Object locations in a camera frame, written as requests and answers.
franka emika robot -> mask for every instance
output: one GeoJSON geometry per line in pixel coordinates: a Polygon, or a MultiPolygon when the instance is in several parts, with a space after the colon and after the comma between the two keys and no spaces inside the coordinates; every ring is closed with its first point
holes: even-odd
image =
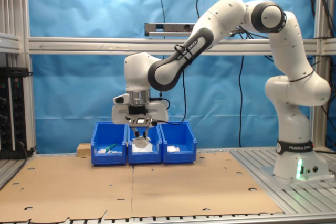
{"type": "Polygon", "coordinates": [[[331,179],[326,161],[313,151],[309,120],[299,109],[324,105],[331,94],[330,86],[307,60],[295,15],[284,12],[273,1],[220,0],[201,16],[188,40],[177,45],[168,58],[160,60],[146,52],[126,57],[126,93],[113,99],[112,121],[129,124],[138,139],[146,138],[148,127],[168,121],[167,103],[151,100],[150,87],[171,90],[193,60],[237,26],[268,33],[274,63],[285,74],[270,78],[265,86],[279,119],[274,175],[292,182],[331,179]],[[146,128],[143,136],[139,136],[137,127],[146,128]]]}

green light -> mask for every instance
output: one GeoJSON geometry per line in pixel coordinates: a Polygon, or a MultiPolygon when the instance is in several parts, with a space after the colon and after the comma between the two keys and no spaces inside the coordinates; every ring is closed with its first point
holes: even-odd
{"type": "Polygon", "coordinates": [[[300,176],[301,176],[301,167],[302,167],[302,158],[300,158],[299,162],[298,162],[298,169],[297,169],[297,172],[296,172],[296,179],[300,179],[300,176]]]}

plastic bin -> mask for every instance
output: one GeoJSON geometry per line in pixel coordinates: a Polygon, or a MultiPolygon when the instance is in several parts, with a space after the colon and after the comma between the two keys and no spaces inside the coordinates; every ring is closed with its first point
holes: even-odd
{"type": "Polygon", "coordinates": [[[91,162],[93,165],[124,165],[126,164],[126,139],[127,128],[123,124],[112,122],[97,122],[91,140],[91,162]],[[117,144],[112,149],[120,153],[98,153],[112,144],[117,144]]]}
{"type": "MultiPolygon", "coordinates": [[[[162,139],[159,127],[148,129],[148,136],[153,145],[153,152],[132,152],[132,140],[135,138],[134,130],[128,125],[128,163],[130,164],[156,164],[162,162],[162,139]]],[[[142,135],[144,128],[138,128],[142,135]]]]}
{"type": "Polygon", "coordinates": [[[197,140],[188,122],[180,125],[160,124],[159,127],[163,140],[163,163],[188,164],[196,161],[197,140]],[[179,148],[180,151],[169,152],[168,146],[179,148]]]}

gray grating platform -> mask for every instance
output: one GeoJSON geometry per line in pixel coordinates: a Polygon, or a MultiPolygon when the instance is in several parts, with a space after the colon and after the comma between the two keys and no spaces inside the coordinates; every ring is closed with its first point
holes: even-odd
{"type": "MultiPolygon", "coordinates": [[[[157,218],[131,218],[120,220],[67,220],[64,224],[111,224],[111,223],[336,223],[336,182],[279,186],[263,172],[274,166],[275,148],[206,149],[198,152],[230,152],[252,175],[257,183],[284,211],[283,214],[181,216],[157,218]]],[[[51,154],[38,156],[73,156],[75,154],[51,154]]],[[[336,168],[336,155],[320,154],[336,168]]],[[[0,184],[20,166],[22,161],[0,161],[0,184]]]]}

electrical panel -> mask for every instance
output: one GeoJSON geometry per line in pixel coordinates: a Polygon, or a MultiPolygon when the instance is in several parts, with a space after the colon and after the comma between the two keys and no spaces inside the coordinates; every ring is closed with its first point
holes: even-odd
{"type": "Polygon", "coordinates": [[[0,78],[0,148],[1,153],[13,149],[12,126],[9,103],[9,84],[7,77],[0,78]]]}
{"type": "Polygon", "coordinates": [[[26,158],[24,78],[26,69],[0,68],[0,159],[26,158]]]}

